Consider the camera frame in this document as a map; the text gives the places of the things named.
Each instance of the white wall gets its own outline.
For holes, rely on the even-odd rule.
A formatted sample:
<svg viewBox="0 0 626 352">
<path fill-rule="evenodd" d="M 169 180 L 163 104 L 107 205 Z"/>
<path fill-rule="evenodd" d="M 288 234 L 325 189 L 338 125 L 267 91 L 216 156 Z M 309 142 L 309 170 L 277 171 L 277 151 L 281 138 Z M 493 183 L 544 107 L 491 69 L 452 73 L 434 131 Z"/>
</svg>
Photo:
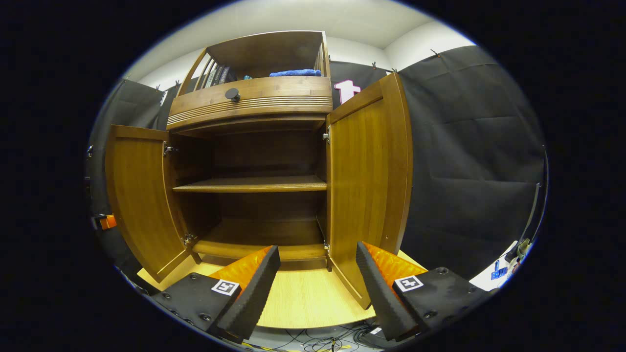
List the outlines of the white wall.
<svg viewBox="0 0 626 352">
<path fill-rule="evenodd" d="M 326 44 L 328 45 L 328 53 L 331 56 L 331 61 L 344 61 L 362 65 L 371 65 L 372 62 L 375 61 L 376 67 L 391 69 L 391 62 L 382 49 L 351 40 L 328 36 L 326 37 Z M 187 72 L 193 65 L 193 62 L 198 58 L 201 50 L 200 48 L 174 59 L 147 74 L 145 77 L 140 78 L 137 82 L 154 88 L 160 85 L 159 90 L 166 90 L 174 86 L 176 80 L 182 82 L 185 79 Z M 204 68 L 207 60 L 208 55 L 198 65 L 192 78 L 200 76 L 200 72 L 202 68 Z"/>
<path fill-rule="evenodd" d="M 437 21 L 423 24 L 391 43 L 384 52 L 398 71 L 442 51 L 475 45 L 459 32 Z"/>
</svg>

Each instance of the screw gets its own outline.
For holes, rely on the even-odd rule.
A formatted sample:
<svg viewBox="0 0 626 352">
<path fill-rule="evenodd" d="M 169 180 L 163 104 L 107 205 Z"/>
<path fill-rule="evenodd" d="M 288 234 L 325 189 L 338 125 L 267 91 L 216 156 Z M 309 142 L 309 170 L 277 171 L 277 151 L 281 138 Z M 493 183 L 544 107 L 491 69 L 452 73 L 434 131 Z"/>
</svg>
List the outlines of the screw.
<svg viewBox="0 0 626 352">
<path fill-rule="evenodd" d="M 424 318 L 430 319 L 435 315 L 437 315 L 437 311 L 428 311 L 426 314 L 424 314 Z"/>
</svg>

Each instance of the orange object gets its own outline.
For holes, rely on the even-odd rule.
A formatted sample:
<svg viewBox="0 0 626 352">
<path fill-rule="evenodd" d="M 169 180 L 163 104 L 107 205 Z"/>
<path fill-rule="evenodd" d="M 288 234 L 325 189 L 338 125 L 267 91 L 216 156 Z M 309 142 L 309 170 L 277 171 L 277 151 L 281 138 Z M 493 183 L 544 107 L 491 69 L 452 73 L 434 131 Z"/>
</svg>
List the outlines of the orange object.
<svg viewBox="0 0 626 352">
<path fill-rule="evenodd" d="M 428 271 L 384 249 L 380 249 L 365 242 L 363 242 L 363 244 L 365 248 L 367 248 L 369 255 L 374 259 L 374 263 L 376 263 L 376 267 L 378 271 L 381 272 L 383 279 L 398 299 L 400 299 L 400 297 L 398 297 L 398 294 L 393 290 L 393 283 L 396 279 L 420 275 Z"/>
<path fill-rule="evenodd" d="M 263 258 L 265 258 L 271 248 L 272 246 L 268 246 L 261 249 L 260 251 L 249 254 L 239 259 L 238 261 L 214 272 L 213 274 L 209 275 L 209 277 L 239 283 L 239 286 L 241 286 L 241 292 L 239 293 L 239 296 L 241 296 L 241 294 L 244 293 L 245 288 L 250 283 L 250 280 L 252 280 L 252 276 L 255 272 L 257 272 L 257 269 L 261 265 Z"/>
<path fill-rule="evenodd" d="M 113 215 L 107 215 L 104 219 L 100 219 L 100 226 L 103 230 L 110 229 L 117 226 L 115 217 Z"/>
</svg>

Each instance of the ceiling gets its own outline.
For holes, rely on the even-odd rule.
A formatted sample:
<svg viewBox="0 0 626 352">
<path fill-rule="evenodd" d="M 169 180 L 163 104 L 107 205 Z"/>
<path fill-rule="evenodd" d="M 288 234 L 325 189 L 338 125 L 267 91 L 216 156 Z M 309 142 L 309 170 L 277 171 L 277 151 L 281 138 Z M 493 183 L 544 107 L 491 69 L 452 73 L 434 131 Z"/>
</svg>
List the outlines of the ceiling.
<svg viewBox="0 0 626 352">
<path fill-rule="evenodd" d="M 433 18 L 390 0 L 243 0 L 208 13 L 155 45 L 126 73 L 139 80 L 202 47 L 250 34 L 326 31 L 380 49 Z"/>
</svg>

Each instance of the wooden cabinet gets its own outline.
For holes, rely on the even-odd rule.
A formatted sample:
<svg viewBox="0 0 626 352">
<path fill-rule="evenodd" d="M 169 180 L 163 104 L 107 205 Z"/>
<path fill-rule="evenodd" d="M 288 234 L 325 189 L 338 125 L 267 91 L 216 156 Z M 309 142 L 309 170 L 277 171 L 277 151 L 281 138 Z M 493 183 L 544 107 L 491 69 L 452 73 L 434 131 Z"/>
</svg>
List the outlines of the wooden cabinet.
<svg viewBox="0 0 626 352">
<path fill-rule="evenodd" d="M 285 39 L 291 32 L 278 33 Z M 311 40 L 298 54 L 319 50 L 309 49 L 309 66 L 289 66 L 288 60 L 276 65 L 327 65 L 323 32 L 294 33 Z M 251 46 L 253 37 L 274 43 L 276 35 L 234 39 L 206 52 L 227 60 L 224 48 Z M 238 40 L 244 42 L 237 46 Z M 273 45 L 276 52 L 289 52 Z M 232 62 L 242 75 L 251 65 Z M 277 67 L 268 62 L 259 63 L 257 74 Z M 240 88 L 240 101 L 224 101 L 228 85 Z M 278 245 L 283 262 L 326 262 L 329 275 L 337 275 L 367 308 L 356 244 L 366 241 L 397 254 L 411 195 L 411 127 L 399 76 L 381 79 L 334 111 L 328 76 L 199 87 L 175 98 L 167 132 L 111 129 L 110 203 L 146 272 L 161 282 L 189 255 L 197 262 L 198 254 L 238 259 Z M 329 100 L 311 103 L 320 97 Z M 172 120 L 183 113 L 186 118 Z"/>
</svg>

